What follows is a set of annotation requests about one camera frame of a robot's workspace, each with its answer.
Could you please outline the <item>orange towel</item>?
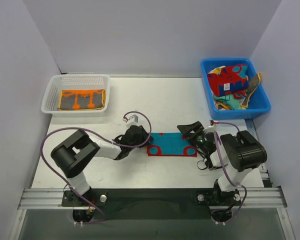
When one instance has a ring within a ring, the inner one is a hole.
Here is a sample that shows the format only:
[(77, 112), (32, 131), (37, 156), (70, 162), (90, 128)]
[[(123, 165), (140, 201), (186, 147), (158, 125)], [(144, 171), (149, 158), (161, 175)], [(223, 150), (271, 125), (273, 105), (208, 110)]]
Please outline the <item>orange towel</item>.
[(61, 111), (101, 110), (106, 105), (106, 90), (65, 89), (61, 91), (58, 109)]

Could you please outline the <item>red blue towel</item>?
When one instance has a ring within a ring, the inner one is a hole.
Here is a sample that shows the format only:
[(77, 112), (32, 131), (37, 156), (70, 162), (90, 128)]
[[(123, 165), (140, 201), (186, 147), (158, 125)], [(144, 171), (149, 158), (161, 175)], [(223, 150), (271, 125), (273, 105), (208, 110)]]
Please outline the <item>red blue towel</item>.
[(193, 147), (180, 132), (154, 132), (146, 148), (149, 157), (197, 157)]
[(222, 97), (246, 89), (249, 86), (247, 70), (246, 64), (237, 64), (221, 68), (219, 74), (208, 73), (207, 79), (213, 94)]

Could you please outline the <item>black base mat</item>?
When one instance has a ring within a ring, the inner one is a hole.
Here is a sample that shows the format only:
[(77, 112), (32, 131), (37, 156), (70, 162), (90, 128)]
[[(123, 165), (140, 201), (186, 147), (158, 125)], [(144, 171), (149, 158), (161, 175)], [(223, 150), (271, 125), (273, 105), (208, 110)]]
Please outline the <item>black base mat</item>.
[(73, 208), (76, 221), (92, 220), (203, 220), (211, 215), (219, 221), (232, 216), (241, 204), (238, 190), (216, 197), (212, 188), (91, 188), (83, 195), (65, 190), (62, 207)]

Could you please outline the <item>grey orange-edged towel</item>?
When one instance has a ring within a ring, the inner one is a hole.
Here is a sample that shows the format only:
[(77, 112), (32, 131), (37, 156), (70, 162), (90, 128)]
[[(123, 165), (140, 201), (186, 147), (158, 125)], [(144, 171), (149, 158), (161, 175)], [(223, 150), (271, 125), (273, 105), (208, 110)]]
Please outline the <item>grey orange-edged towel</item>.
[(249, 80), (248, 88), (245, 90), (246, 96), (243, 102), (240, 104), (241, 108), (247, 109), (249, 106), (250, 98), (257, 90), (259, 84), (262, 81), (261, 73), (258, 72), (254, 77)]

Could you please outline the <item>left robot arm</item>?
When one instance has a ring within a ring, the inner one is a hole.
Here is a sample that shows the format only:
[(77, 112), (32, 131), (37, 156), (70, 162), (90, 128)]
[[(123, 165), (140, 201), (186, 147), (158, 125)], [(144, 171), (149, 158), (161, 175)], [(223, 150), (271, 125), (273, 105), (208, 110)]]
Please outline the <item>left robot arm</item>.
[(153, 137), (143, 126), (132, 125), (125, 134), (109, 142), (92, 140), (85, 130), (78, 129), (51, 151), (51, 158), (65, 175), (70, 187), (83, 196), (90, 189), (83, 173), (94, 157), (115, 161), (126, 158), (135, 148), (150, 145)]

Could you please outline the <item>aluminium front rail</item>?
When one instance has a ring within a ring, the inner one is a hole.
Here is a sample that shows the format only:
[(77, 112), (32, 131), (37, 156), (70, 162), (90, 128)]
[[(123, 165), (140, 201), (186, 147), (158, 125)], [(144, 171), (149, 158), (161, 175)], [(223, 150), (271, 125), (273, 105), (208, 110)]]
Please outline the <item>aluminium front rail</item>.
[(12, 240), (293, 240), (280, 187), (95, 188), (96, 209), (61, 188), (21, 195)]

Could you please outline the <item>teal patterned towel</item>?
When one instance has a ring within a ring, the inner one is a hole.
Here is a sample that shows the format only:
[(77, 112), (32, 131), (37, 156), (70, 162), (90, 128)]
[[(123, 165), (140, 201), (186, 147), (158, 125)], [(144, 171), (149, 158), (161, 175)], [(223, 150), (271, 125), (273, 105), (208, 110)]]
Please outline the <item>teal patterned towel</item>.
[(213, 96), (214, 105), (217, 110), (245, 110), (247, 107), (243, 105), (246, 99), (243, 95), (229, 94), (225, 96)]

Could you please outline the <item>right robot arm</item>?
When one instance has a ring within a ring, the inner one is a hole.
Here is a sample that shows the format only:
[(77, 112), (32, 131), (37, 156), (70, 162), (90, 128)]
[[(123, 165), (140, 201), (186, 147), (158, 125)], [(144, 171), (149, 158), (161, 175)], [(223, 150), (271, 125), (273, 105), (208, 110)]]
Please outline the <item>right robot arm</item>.
[(211, 120), (210, 126), (204, 127), (196, 121), (179, 124), (177, 129), (203, 157), (208, 170), (222, 170), (223, 175), (213, 186), (216, 197), (243, 188), (245, 177), (267, 161), (268, 155), (261, 143), (233, 123)]

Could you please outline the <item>blue plastic bin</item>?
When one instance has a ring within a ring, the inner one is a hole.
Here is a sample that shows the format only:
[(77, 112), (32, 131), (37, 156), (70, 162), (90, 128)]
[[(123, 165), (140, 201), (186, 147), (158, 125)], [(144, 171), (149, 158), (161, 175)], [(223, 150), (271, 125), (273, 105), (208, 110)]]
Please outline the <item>blue plastic bin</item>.
[(250, 97), (247, 109), (218, 110), (215, 107), (207, 74), (216, 67), (234, 66), (236, 64), (247, 65), (246, 73), (249, 78), (252, 78), (257, 74), (253, 63), (249, 59), (243, 57), (206, 58), (200, 62), (202, 72), (201, 81), (207, 100), (207, 106), (210, 116), (214, 120), (254, 119), (260, 115), (268, 113), (271, 110), (271, 104), (261, 84), (258, 85), (257, 89)]

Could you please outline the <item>white perforated plastic basket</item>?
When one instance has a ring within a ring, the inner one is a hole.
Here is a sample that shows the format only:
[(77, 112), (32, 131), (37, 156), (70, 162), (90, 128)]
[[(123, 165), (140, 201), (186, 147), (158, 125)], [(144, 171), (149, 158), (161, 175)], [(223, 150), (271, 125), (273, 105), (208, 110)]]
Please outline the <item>white perforated plastic basket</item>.
[[(91, 110), (61, 110), (63, 90), (105, 90), (104, 107)], [(41, 103), (41, 111), (58, 117), (102, 116), (109, 103), (111, 78), (106, 74), (59, 74), (53, 76), (46, 87)]]

